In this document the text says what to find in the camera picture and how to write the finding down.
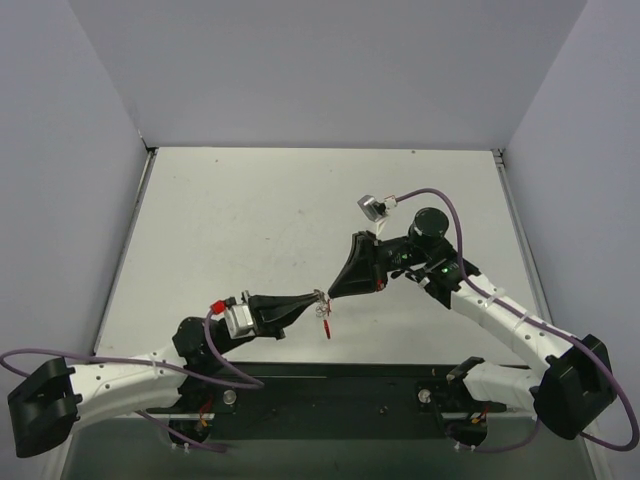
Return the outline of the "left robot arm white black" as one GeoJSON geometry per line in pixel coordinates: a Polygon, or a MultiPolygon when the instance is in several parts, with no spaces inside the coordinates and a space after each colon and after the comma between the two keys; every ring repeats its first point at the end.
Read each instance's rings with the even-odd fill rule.
{"type": "Polygon", "coordinates": [[[193,411],[205,387],[258,390],[262,381],[232,365],[225,353],[257,338],[281,340],[309,307],[325,316],[326,295],[242,293],[214,302],[205,317],[188,317],[170,342],[133,357],[98,357],[44,350],[47,361],[7,396],[15,452],[48,452],[76,431],[130,413],[175,405],[193,411]]]}

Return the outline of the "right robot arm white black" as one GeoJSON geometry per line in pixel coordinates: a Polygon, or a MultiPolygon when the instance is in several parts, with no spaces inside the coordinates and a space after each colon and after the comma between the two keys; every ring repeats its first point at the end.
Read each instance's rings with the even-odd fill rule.
{"type": "Polygon", "coordinates": [[[449,374],[450,383],[463,384],[476,401],[533,411],[554,434],[574,439],[617,397],[607,377],[606,346],[593,335],[551,333],[527,315],[474,265],[458,260],[445,237],[448,227],[444,212],[423,208],[405,236],[383,241],[370,231],[355,233],[330,298],[375,293],[389,279],[405,276],[446,309],[491,333],[528,367],[519,373],[469,359],[449,374]]]}

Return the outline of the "metal key holder red handle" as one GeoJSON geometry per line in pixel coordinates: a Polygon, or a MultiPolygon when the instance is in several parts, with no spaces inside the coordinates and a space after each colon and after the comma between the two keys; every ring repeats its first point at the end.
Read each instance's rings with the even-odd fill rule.
{"type": "Polygon", "coordinates": [[[314,295],[316,296],[316,307],[315,307],[316,317],[322,323],[322,327],[323,327],[323,331],[326,336],[326,339],[330,340],[332,338],[331,327],[329,322],[331,312],[332,312],[331,299],[327,293],[319,289],[314,290],[314,295]]]}

